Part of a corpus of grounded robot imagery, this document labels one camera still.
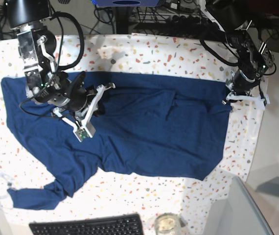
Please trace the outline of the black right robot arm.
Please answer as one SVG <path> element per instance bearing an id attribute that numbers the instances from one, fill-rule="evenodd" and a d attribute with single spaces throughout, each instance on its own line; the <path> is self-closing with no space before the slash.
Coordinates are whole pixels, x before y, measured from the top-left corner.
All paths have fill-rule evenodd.
<path id="1" fill-rule="evenodd" d="M 19 54 L 24 64 L 27 99 L 19 104 L 33 101 L 49 103 L 59 112 L 68 111 L 75 119 L 82 120 L 97 111 L 100 90 L 83 87 L 86 73 L 79 73 L 72 81 L 65 72 L 79 64 L 84 55 L 84 34 L 80 23 L 66 12 L 56 12 L 47 0 L 6 0 L 9 26 L 17 30 Z M 44 20 L 70 20 L 79 36 L 79 54 L 74 62 L 62 66 L 60 58 L 54 57 L 57 45 L 55 35 L 43 24 Z"/>

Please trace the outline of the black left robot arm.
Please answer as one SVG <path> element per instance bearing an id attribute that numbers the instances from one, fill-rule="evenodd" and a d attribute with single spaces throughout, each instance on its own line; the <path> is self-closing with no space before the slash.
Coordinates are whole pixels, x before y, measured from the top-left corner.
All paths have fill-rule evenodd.
<path id="1" fill-rule="evenodd" d="M 277 70 L 272 52 L 264 41 L 260 41 L 259 47 L 255 45 L 248 32 L 254 22 L 238 0 L 208 0 L 205 7 L 214 21 L 200 35 L 201 45 L 220 62 L 237 68 L 235 74 L 226 80 L 223 103 L 249 99 L 251 90 L 260 87 L 262 77 L 273 75 Z M 237 62 L 224 59 L 205 42 L 208 35 L 219 38 L 221 33 L 225 35 L 223 45 Z"/>

